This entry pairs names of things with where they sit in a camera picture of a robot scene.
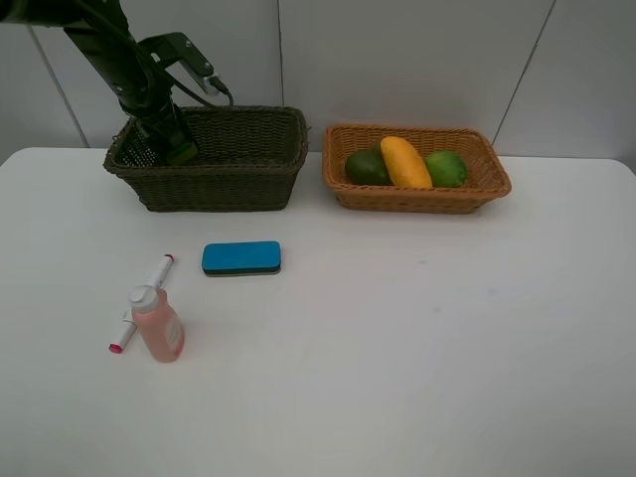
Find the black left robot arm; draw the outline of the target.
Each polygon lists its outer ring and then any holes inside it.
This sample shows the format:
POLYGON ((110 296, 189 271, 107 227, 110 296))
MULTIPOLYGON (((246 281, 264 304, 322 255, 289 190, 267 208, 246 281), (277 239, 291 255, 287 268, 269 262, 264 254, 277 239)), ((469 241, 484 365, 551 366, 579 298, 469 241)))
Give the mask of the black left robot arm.
POLYGON ((175 163, 197 154, 172 98, 177 82, 131 36, 119 2, 3 1, 1 21, 63 29, 150 145, 175 163))

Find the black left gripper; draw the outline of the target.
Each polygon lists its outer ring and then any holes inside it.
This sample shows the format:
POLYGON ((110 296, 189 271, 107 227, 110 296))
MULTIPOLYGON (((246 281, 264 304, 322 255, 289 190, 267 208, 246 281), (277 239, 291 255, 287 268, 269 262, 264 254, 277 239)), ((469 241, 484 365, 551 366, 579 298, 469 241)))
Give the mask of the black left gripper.
POLYGON ((99 42, 98 72, 120 107, 137 118, 139 131, 160 164, 170 162, 173 149, 195 146, 182 110, 172 100, 170 82, 136 42, 99 42))

